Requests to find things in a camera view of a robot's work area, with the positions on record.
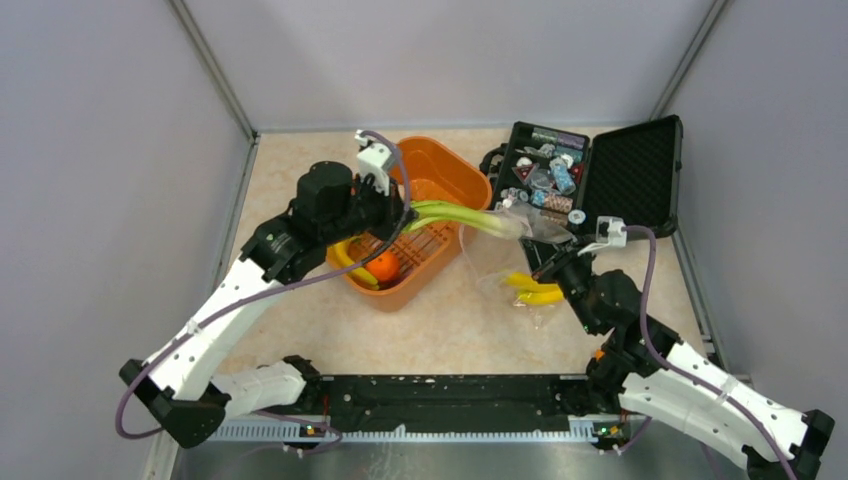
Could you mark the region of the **clear zip top bag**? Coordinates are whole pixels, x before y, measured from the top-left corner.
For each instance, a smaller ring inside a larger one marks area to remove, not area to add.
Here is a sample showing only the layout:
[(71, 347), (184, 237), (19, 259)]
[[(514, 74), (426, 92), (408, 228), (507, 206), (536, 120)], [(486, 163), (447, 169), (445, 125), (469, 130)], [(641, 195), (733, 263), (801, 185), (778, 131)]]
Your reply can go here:
[(495, 319), (524, 323), (539, 329), (563, 311), (564, 301), (540, 306), (518, 304), (514, 290), (503, 280), (514, 272), (530, 275), (520, 245), (522, 239), (559, 243), (572, 240), (574, 235), (565, 220), (555, 219), (516, 198), (509, 197), (498, 202), (494, 209), (488, 211), (503, 211), (521, 217), (531, 232), (520, 239), (507, 240), (462, 225), (459, 230), (460, 246), (463, 260), (470, 270), (471, 284)]

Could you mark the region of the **green leafy vegetable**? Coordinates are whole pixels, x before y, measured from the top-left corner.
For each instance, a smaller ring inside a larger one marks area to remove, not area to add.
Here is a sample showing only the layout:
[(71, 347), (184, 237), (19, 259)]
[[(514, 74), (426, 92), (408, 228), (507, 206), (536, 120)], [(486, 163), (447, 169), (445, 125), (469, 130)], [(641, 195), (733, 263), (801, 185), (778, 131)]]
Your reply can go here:
[(472, 227), (507, 240), (517, 240), (531, 232), (529, 225), (521, 217), (503, 211), (474, 210), (442, 200), (414, 201), (411, 206), (415, 219), (403, 229), (404, 233), (421, 230), (430, 224), (448, 222)]

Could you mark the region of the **yellow banana bunch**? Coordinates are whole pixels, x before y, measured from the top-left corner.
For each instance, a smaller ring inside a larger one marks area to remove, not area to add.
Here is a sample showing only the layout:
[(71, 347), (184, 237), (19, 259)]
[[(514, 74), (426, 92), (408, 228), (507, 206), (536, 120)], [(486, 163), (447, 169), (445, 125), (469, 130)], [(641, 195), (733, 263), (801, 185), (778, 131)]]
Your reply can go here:
[[(339, 243), (336, 243), (331, 247), (332, 253), (335, 255), (336, 260), (339, 265), (343, 268), (350, 267), (355, 264), (354, 260), (350, 257), (348, 253), (348, 248), (351, 245), (353, 239), (349, 238), (343, 240)], [(358, 285), (367, 288), (369, 290), (378, 290), (379, 289), (379, 281), (377, 278), (367, 271), (364, 267), (357, 267), (353, 270), (350, 270), (347, 273), (348, 277), (354, 280)]]
[(563, 292), (557, 285), (539, 283), (529, 274), (510, 273), (503, 283), (514, 290), (515, 301), (521, 305), (552, 305), (565, 300)]

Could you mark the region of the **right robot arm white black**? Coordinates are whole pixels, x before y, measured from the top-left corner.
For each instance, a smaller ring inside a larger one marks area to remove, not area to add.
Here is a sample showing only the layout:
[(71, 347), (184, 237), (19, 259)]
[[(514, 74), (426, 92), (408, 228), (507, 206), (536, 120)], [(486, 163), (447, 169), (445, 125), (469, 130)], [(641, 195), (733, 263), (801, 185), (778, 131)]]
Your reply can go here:
[(835, 427), (817, 409), (800, 412), (761, 395), (651, 317), (657, 247), (649, 243), (638, 288), (620, 269), (597, 274), (582, 243), (524, 240), (531, 279), (564, 294), (583, 330), (603, 335), (586, 367), (586, 397), (659, 421), (714, 449), (750, 479), (814, 479)]

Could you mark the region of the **orange fruit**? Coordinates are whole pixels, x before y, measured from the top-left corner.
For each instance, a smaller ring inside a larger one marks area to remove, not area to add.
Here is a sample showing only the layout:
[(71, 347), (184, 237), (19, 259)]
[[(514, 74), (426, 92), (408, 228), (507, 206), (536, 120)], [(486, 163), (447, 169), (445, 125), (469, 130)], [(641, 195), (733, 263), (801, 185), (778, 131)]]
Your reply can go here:
[(365, 264), (368, 271), (380, 284), (390, 284), (400, 276), (401, 263), (391, 251), (385, 251)]

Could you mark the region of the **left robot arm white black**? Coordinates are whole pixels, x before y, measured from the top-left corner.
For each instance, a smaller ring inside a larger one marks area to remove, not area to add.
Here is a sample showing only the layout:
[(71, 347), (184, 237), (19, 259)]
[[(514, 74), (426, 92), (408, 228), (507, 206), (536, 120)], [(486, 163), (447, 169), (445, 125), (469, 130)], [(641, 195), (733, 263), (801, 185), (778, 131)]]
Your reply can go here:
[(257, 320), (288, 292), (348, 273), (315, 276), (330, 246), (362, 233), (384, 252), (413, 218), (411, 178), (400, 159), (359, 170), (324, 161), (297, 181), (295, 197), (260, 223), (213, 293), (178, 333), (144, 360), (129, 359), (113, 425), (123, 439), (166, 433), (183, 448), (205, 442), (227, 420), (274, 406), (308, 413), (319, 404), (318, 371), (298, 356), (220, 375), (218, 367)]

